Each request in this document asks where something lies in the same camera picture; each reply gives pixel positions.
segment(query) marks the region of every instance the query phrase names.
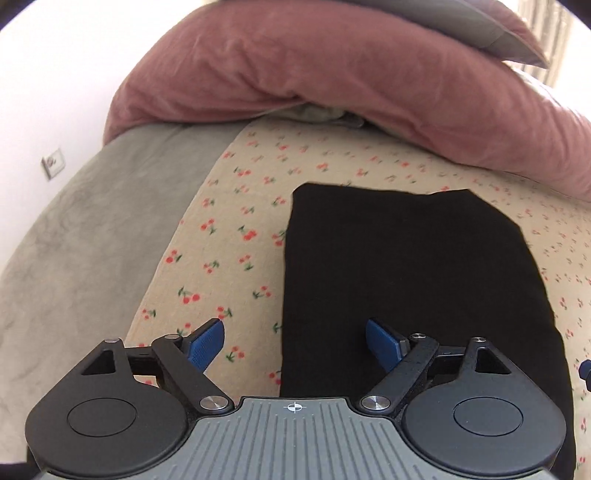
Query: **gray gripper base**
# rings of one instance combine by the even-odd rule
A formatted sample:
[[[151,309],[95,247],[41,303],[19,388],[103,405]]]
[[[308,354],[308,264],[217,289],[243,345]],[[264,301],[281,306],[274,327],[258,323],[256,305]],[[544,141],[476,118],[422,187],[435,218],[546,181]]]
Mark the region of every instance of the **gray gripper base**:
[[[129,480],[458,480],[415,454],[387,419],[342,398],[246,398],[199,420],[170,458]],[[530,480],[552,480],[539,471]],[[40,480],[55,480],[45,474]]]

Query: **crosshair marking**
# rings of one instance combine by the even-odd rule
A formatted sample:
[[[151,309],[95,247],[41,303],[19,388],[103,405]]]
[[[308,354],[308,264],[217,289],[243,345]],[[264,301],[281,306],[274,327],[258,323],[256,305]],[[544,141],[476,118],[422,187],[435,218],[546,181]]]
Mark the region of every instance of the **crosshair marking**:
[[[295,413],[297,411],[300,411],[302,408],[306,408],[306,407],[303,407],[299,403],[293,402],[293,403],[290,403],[288,406],[283,407],[283,408],[287,408],[287,410],[292,411],[293,413]]]

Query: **triangular cutout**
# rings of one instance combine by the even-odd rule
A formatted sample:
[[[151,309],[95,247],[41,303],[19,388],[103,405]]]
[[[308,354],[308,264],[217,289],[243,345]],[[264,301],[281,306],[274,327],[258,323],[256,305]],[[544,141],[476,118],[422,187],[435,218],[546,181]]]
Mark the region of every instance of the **triangular cutout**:
[[[115,358],[111,350],[105,350],[92,362],[82,375],[104,375],[115,373]]]
[[[480,374],[509,375],[510,370],[488,348],[478,350],[476,371]]]

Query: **black circular housing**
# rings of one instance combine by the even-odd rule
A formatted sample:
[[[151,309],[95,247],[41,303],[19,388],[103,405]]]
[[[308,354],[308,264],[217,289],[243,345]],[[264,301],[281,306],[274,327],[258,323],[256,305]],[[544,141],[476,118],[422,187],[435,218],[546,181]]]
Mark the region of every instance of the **black circular housing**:
[[[441,466],[470,476],[518,476],[549,467],[562,447],[560,410],[529,379],[473,374],[409,403],[407,439]]]
[[[27,418],[27,443],[43,470],[65,478],[121,478],[159,462],[184,438],[183,406],[170,393],[136,381],[122,345],[112,347],[120,356],[115,358],[117,371],[95,374],[92,365],[105,356],[101,348],[67,374]]]

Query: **pink duvet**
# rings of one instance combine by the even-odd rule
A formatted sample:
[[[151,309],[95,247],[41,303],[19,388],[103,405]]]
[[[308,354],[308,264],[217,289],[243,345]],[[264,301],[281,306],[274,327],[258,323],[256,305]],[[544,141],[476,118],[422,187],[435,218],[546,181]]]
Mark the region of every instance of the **pink duvet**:
[[[117,91],[105,144],[149,122],[342,108],[457,163],[591,200],[591,123],[498,59],[331,0],[223,0],[170,30]]]

